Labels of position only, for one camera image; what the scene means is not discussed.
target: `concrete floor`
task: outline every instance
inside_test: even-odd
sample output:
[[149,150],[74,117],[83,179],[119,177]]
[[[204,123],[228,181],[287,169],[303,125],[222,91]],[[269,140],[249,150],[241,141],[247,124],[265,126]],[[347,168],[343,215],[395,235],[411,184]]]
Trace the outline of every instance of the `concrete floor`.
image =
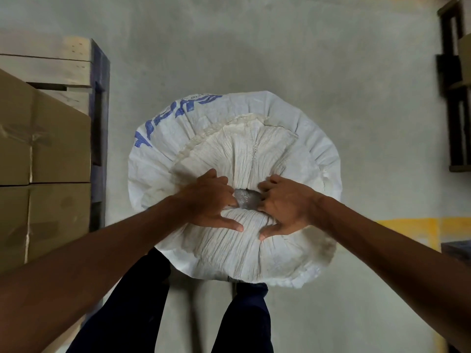
[[[111,60],[108,223],[132,214],[127,156],[140,124],[188,94],[255,90],[298,106],[330,136],[348,206],[375,220],[470,216],[470,176],[447,171],[435,74],[445,1],[0,0],[0,27],[92,37]],[[188,324],[194,283],[181,282],[156,352],[198,342]],[[206,282],[193,296],[209,352],[230,286]],[[432,330],[342,250],[318,280],[271,289],[267,304],[276,352],[435,351]]]

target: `woven polypropylene bag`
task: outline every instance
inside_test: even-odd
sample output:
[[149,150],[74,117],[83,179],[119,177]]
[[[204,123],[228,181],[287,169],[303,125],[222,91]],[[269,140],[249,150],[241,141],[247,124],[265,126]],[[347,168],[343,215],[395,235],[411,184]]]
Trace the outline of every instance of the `woven polypropylene bag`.
[[[269,92],[193,95],[175,101],[136,132],[129,159],[129,193],[142,211],[176,193],[210,168],[235,189],[257,190],[271,174],[340,199],[340,159],[333,143],[299,109]],[[301,287],[331,261],[335,242],[308,227],[260,242],[274,223],[243,208],[222,215],[244,232],[195,225],[173,232],[159,249],[183,273]]]

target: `dark blue pants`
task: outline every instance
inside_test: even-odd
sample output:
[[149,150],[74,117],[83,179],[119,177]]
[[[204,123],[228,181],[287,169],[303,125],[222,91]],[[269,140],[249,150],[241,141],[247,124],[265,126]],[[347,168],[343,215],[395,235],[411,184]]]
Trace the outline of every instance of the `dark blue pants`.
[[[67,353],[153,353],[169,287],[168,260],[152,249],[129,269],[103,307],[79,331]],[[212,353],[273,352],[265,284],[237,284]]]

